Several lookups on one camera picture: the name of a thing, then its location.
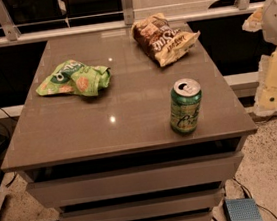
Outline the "blue perforated box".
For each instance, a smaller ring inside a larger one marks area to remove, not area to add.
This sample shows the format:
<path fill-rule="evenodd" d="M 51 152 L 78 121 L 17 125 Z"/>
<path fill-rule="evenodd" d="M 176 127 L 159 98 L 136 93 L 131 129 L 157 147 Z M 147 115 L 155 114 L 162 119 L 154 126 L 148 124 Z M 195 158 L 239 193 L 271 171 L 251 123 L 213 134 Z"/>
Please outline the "blue perforated box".
<path fill-rule="evenodd" d="M 228 221 L 263 221 L 252 198 L 226 199 L 223 204 Z"/>

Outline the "green rice chip bag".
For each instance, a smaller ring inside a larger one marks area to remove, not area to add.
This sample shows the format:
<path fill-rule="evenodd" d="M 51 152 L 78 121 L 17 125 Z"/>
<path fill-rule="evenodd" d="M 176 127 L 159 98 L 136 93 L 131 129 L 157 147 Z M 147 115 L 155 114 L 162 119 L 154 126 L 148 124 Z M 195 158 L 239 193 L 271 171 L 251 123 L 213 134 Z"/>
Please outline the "green rice chip bag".
<path fill-rule="evenodd" d="M 108 88 L 111 73 L 106 66 L 88 66 L 73 59 L 62 62 L 54 72 L 38 86 L 38 95 L 69 94 L 97 97 L 98 92 Z"/>

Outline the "grey drawer cabinet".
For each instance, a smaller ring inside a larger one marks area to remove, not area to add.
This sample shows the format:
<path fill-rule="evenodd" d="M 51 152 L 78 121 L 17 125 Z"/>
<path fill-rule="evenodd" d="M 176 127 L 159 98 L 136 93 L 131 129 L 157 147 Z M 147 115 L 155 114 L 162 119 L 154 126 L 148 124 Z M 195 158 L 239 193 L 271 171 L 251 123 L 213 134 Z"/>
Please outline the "grey drawer cabinet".
<path fill-rule="evenodd" d="M 205 49 L 158 67 L 129 30 L 52 38 L 36 81 L 67 60 L 105 65 L 95 98 L 28 93 L 2 168 L 61 221 L 209 221 L 256 130 Z M 195 131 L 170 125 L 171 89 L 199 82 Z"/>

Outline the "green soda can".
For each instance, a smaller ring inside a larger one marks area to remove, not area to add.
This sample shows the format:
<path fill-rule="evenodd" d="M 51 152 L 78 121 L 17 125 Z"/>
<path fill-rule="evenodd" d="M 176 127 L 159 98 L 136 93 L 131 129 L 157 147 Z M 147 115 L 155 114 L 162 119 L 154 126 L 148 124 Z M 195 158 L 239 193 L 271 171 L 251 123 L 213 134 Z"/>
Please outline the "green soda can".
<path fill-rule="evenodd" d="M 174 83 L 170 98 L 172 129 L 185 134 L 196 130 L 201 97 L 202 90 L 199 82 L 186 78 Z"/>

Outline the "brown chip bag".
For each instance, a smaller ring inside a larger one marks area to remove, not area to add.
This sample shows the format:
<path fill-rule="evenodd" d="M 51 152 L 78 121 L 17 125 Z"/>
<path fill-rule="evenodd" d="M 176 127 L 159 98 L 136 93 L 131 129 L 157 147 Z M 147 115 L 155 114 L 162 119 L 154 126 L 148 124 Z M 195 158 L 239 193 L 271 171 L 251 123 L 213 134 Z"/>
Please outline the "brown chip bag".
<path fill-rule="evenodd" d="M 151 15 L 131 27 L 131 36 L 149 58 L 161 67 L 175 63 L 196 43 L 200 32 L 187 32 L 169 26 L 162 13 Z"/>

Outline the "metal window railing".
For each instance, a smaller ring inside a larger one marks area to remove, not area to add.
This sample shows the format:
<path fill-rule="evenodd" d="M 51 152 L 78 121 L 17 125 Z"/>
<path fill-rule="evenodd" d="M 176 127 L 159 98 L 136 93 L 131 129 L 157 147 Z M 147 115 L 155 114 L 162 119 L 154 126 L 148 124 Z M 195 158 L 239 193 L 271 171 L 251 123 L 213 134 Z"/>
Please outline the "metal window railing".
<path fill-rule="evenodd" d="M 0 0 L 0 47 L 122 29 L 161 12 L 187 22 L 248 14 L 264 0 Z"/>

